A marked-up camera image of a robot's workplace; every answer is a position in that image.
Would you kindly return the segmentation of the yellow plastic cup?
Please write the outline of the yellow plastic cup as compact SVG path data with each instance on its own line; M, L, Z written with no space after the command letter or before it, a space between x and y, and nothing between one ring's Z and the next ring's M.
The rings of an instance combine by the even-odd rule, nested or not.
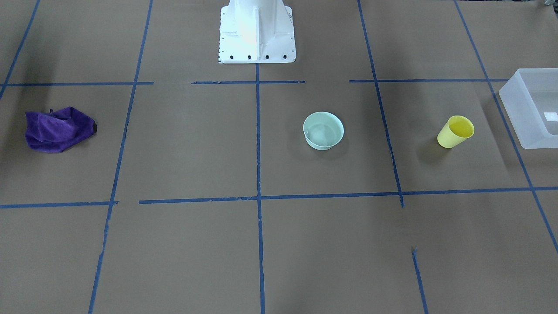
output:
M471 138L474 133L475 127L470 119L455 115L448 119L436 139L441 147L451 149Z

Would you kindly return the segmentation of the translucent plastic storage box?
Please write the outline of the translucent plastic storage box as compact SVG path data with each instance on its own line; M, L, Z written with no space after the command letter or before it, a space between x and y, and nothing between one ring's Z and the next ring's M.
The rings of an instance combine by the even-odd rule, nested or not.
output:
M518 69L499 95L524 149L558 147L558 70Z

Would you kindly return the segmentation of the mint green bowl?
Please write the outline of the mint green bowl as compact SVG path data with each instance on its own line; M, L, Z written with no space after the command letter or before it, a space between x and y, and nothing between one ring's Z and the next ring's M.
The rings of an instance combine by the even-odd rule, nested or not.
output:
M306 117L303 134L313 149L328 150L342 141L344 125L336 115L319 111Z

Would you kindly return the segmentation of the purple crumpled cloth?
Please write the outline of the purple crumpled cloth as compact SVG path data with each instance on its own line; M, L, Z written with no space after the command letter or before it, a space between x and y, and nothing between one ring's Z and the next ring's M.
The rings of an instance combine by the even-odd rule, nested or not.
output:
M94 119L72 106L49 113L27 111L25 117L26 143L43 153L62 153L97 132Z

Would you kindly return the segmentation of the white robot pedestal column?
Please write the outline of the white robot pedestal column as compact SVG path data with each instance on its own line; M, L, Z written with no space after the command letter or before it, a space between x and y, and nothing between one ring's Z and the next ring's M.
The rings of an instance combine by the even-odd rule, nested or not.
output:
M293 11L282 0L231 0L220 18L219 63L296 61Z

